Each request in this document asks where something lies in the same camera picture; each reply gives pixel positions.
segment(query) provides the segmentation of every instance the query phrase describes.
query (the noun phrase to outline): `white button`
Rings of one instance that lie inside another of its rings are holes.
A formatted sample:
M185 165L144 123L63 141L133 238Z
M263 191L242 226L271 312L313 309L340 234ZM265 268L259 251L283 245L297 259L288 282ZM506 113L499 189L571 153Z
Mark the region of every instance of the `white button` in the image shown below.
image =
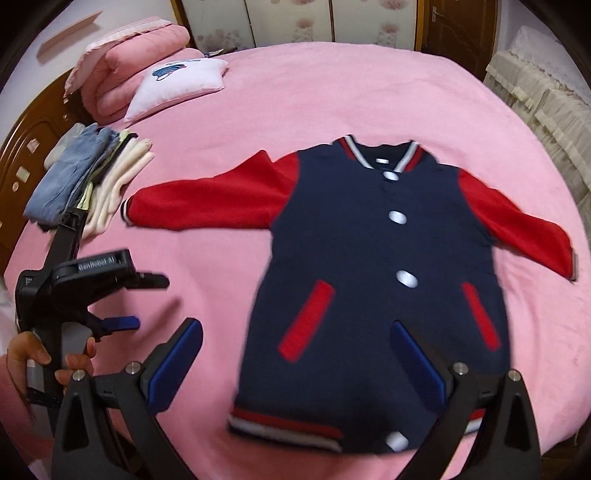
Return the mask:
M396 278L402 285L406 285L408 288L414 288L418 285L417 277L404 270L398 270L396 272Z
M396 175L393 171L385 171L384 177L388 180L398 180L398 175Z
M404 225L406 223L406 215L404 215L402 212L396 212L395 210L392 210L388 216L390 217L390 220L395 223L399 223L400 225Z
M400 432L392 432L386 437L386 443L394 452L402 452L408 446L408 439Z

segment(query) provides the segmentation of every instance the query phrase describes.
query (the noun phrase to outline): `jacket pocket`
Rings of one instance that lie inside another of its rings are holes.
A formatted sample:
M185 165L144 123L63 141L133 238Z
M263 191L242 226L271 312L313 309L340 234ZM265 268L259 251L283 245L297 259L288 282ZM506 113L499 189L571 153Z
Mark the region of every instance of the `jacket pocket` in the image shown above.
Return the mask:
M324 280L316 280L312 293L279 343L279 353L291 363L297 362L318 330L330 302L334 288Z
M496 352L499 348L501 348L501 339L499 338L499 334L496 331L495 324L492 323L491 318L488 316L484 306L482 305L482 302L480 301L476 287L465 281L462 282L462 290L468 302L468 306L472 311L474 321L480 330L482 340L484 340L486 347L491 352Z

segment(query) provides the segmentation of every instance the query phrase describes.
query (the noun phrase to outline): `human hand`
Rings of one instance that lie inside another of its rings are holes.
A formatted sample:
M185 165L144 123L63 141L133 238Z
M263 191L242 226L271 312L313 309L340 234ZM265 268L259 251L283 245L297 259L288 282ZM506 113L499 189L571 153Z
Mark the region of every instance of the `human hand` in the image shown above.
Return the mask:
M94 369L90 359L96 355L96 345L92 337L86 342L86 352L85 355L66 355L68 369L56 372L56 380L61 385L66 386L70 382L74 370L82 369L93 374ZM8 373L23 398L27 396L27 360L29 358L41 365L51 362L51 357L39 338L31 332L22 332L8 344L6 362Z

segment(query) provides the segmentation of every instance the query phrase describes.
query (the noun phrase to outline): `blue gripper pad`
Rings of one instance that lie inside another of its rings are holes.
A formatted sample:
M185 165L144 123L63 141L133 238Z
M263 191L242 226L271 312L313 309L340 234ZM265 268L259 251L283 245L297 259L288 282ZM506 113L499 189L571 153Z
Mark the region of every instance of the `blue gripper pad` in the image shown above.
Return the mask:
M125 332L139 328L139 318L131 315L128 317L108 317L101 321L100 325L109 332Z
M446 382L401 322L390 327L390 347L425 407L437 414L444 412Z
M201 323L187 318L168 342L148 356L140 387L152 415L168 410L202 344Z

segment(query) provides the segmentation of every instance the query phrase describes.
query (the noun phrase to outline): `navy blue jacket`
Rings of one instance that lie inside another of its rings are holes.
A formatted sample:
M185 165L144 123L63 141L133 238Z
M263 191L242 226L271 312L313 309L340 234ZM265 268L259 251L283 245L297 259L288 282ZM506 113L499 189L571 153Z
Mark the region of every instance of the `navy blue jacket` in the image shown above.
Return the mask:
M344 137L275 163L259 152L213 179L140 190L122 213L138 226L270 228L229 424L334 452L415 448L435 421L391 351L395 320L450 362L509 369L498 240L576 275L559 226L415 142Z

